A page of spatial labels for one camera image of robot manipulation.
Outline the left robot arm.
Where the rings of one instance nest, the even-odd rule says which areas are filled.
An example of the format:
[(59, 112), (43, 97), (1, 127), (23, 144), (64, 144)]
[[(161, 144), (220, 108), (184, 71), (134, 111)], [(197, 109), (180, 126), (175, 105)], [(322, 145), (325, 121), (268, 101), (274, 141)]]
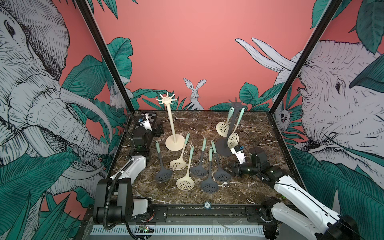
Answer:
[(155, 217), (150, 198), (135, 199), (132, 184), (146, 168), (154, 137), (164, 133), (163, 123), (155, 124), (152, 130), (138, 127), (133, 130), (133, 146), (128, 162), (114, 175), (97, 183), (93, 220), (102, 224), (106, 231), (119, 224), (139, 219), (143, 224)]

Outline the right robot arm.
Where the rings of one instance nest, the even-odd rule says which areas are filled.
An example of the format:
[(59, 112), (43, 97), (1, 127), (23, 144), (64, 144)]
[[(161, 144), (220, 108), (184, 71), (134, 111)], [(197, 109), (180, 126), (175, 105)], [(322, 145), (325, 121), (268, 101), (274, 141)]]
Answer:
[(259, 208), (259, 216), (265, 223), (278, 221), (288, 225), (308, 240), (361, 240), (356, 221), (341, 216), (310, 195), (284, 170), (271, 165), (263, 149), (254, 148), (251, 160), (239, 148), (232, 148), (237, 161), (231, 164), (232, 174), (257, 176), (263, 183), (287, 198), (298, 212), (272, 197)]

